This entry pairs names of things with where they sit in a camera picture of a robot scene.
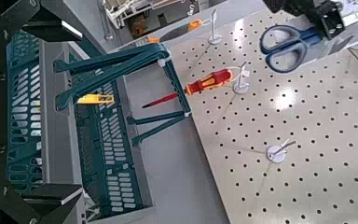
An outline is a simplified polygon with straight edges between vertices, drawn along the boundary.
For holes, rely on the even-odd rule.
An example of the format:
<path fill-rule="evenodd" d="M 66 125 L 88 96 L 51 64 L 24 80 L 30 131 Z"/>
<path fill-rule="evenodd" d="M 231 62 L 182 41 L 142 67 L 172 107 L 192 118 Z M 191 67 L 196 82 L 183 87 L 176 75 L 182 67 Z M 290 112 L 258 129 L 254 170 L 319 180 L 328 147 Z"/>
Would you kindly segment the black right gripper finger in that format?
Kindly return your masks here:
<path fill-rule="evenodd" d="M 77 184 L 43 184 L 29 194 L 7 189 L 0 224 L 63 224 L 82 197 Z"/>
<path fill-rule="evenodd" d="M 68 20 L 72 14 L 63 0 L 4 0 L 4 27 L 47 42 L 80 41 L 81 31 Z"/>

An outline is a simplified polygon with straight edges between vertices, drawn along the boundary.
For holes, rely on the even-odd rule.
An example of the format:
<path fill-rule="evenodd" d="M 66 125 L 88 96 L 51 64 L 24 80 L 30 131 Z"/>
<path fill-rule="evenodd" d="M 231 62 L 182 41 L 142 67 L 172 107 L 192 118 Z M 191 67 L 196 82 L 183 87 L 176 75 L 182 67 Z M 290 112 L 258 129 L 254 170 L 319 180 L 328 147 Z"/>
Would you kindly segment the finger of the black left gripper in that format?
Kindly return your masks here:
<path fill-rule="evenodd" d="M 310 21 L 317 29 L 331 40 L 345 30 L 340 10 L 342 5 L 333 0 L 312 0 L 313 8 L 310 10 Z"/>

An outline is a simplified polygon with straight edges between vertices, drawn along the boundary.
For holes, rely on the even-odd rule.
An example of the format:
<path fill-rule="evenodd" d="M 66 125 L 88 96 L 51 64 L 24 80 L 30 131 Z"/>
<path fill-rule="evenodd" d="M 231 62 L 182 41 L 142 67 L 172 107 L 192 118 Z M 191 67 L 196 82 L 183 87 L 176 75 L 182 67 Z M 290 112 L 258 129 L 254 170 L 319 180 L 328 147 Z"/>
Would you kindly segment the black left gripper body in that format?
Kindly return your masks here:
<path fill-rule="evenodd" d="M 262 0 L 266 7 L 277 13 L 281 10 L 293 15 L 320 16 L 321 12 L 318 0 Z"/>

